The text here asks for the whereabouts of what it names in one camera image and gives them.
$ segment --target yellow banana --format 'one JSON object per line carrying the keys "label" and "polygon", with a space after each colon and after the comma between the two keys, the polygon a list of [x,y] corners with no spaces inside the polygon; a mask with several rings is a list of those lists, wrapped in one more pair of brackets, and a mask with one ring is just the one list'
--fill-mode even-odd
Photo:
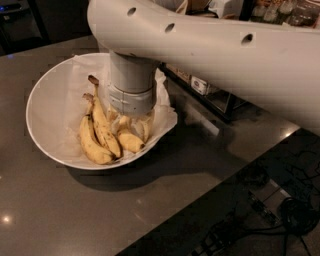
{"label": "yellow banana", "polygon": [[80,124],[80,142],[86,156],[96,164],[110,164],[114,160],[114,154],[101,147],[95,138],[92,117],[92,105],[89,105],[86,115]]}
{"label": "yellow banana", "polygon": [[127,116],[123,116],[120,119],[118,139],[121,146],[133,153],[139,152],[144,146],[144,142],[136,135],[134,135],[129,128],[130,119]]}
{"label": "yellow banana", "polygon": [[111,124],[108,122],[99,96],[98,96],[98,87],[99,80],[94,76],[90,75],[88,77],[89,81],[94,84],[94,95],[92,99],[93,109],[92,109],[92,117],[93,117],[93,127],[96,133],[97,139],[101,146],[106,149],[109,149],[117,158],[120,158],[122,155],[122,150],[119,145],[118,140],[111,132]]}

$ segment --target table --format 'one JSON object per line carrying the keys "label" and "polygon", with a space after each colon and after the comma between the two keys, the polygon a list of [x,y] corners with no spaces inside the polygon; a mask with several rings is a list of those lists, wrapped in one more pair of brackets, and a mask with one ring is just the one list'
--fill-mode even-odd
{"label": "table", "polygon": [[221,122],[168,80],[179,124],[144,157],[85,171],[45,156],[25,109],[37,80],[92,36],[0,57],[0,255],[115,255],[299,127],[255,106]]}

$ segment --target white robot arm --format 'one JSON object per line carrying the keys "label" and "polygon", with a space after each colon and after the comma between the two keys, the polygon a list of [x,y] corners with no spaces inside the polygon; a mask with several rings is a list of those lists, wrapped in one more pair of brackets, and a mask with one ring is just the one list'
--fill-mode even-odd
{"label": "white robot arm", "polygon": [[164,62],[320,135],[317,30],[180,15],[150,0],[91,0],[88,21],[111,50],[122,113],[153,107],[152,73]]}

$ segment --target screw hole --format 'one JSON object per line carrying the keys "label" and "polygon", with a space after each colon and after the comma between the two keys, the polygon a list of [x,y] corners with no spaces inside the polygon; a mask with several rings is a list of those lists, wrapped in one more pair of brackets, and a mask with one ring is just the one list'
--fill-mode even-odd
{"label": "screw hole", "polygon": [[172,29],[174,28],[174,25],[175,25],[174,23],[169,24],[169,25],[166,27],[165,32],[166,32],[166,33],[171,32]]}
{"label": "screw hole", "polygon": [[242,45],[249,44],[250,42],[252,42],[252,40],[253,40],[253,34],[248,34],[242,39],[241,44]]}
{"label": "screw hole", "polygon": [[136,7],[132,7],[128,12],[127,15],[129,17],[131,17],[135,12],[136,12],[137,8]]}

